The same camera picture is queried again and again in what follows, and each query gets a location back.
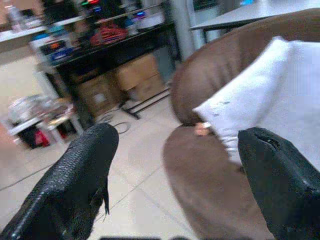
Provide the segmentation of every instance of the white pillow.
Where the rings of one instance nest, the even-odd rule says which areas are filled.
[[[269,108],[290,50],[288,41],[274,37],[249,67],[194,109],[211,124],[232,162],[241,165],[238,131],[255,127]]]
[[[291,141],[320,171],[320,43],[291,45],[287,74],[258,127]]]

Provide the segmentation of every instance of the tile floor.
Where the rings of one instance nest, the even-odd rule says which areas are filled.
[[[115,112],[111,124],[128,121],[131,128],[120,135],[110,169],[110,215],[105,217],[102,206],[89,239],[121,236],[167,240],[183,236],[196,240],[173,196],[163,167],[165,140],[180,125],[172,113],[169,99],[162,100],[140,115],[142,119],[135,120],[121,111]],[[0,161],[0,189],[38,171],[0,191],[0,230],[18,211],[48,166],[57,161],[66,148],[67,145],[54,145],[20,150],[15,160],[6,158]]]

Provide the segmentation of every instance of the red object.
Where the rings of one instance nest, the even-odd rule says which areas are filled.
[[[64,134],[63,131],[61,131],[60,129],[58,129],[58,131],[63,139],[67,137],[67,135]],[[35,145],[42,147],[47,147],[50,145],[46,135],[44,135],[44,133],[40,130],[35,132]]]
[[[94,46],[112,44],[125,39],[127,34],[128,32],[126,29],[119,28],[116,24],[110,23],[109,25],[101,26],[99,32],[97,32],[90,41]]]
[[[42,147],[47,147],[50,145],[48,139],[40,130],[36,131],[35,133],[35,144]]]

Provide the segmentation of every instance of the cardboard box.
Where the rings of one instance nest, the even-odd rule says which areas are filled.
[[[157,74],[149,79],[139,83],[137,86],[128,91],[132,99],[136,101],[144,101],[165,89],[161,75]]]
[[[76,73],[72,73],[71,74],[71,79],[72,82],[75,84],[79,84],[83,81],[86,81],[87,79],[93,79],[95,76],[97,76],[99,74],[99,69],[95,68],[92,69],[84,74],[78,75]]]
[[[128,91],[157,74],[158,65],[152,54],[143,55],[117,69],[119,86],[123,91]]]
[[[80,97],[95,117],[111,110],[119,103],[120,96],[115,92],[119,93],[120,90],[115,89],[114,83],[117,80],[113,76],[114,73],[109,72],[78,86]]]

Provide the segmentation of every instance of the black table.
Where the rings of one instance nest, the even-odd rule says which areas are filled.
[[[90,79],[84,79],[82,82],[76,83],[73,81],[71,75],[80,68],[90,67],[98,68],[98,74],[100,75],[162,47],[168,47],[171,63],[175,68],[176,61],[181,62],[182,57],[179,49],[176,27],[173,21],[155,26],[152,29],[141,31],[137,35],[128,36],[127,38],[112,44],[76,51],[70,58],[53,66],[53,68],[58,72],[59,78],[64,83],[63,85],[65,88],[62,89],[61,84],[57,84],[57,80],[51,79],[51,82],[61,97],[65,95],[64,92],[71,95],[72,101],[77,107],[79,120],[83,128],[86,129],[94,124],[94,116],[90,114],[85,101],[79,96],[77,86],[89,81]],[[152,101],[152,98],[147,99],[146,101],[150,102]],[[134,110],[145,101],[129,109],[122,109],[136,119],[139,119],[139,112],[155,104],[161,99],[153,101],[151,104],[144,106],[137,111]]]

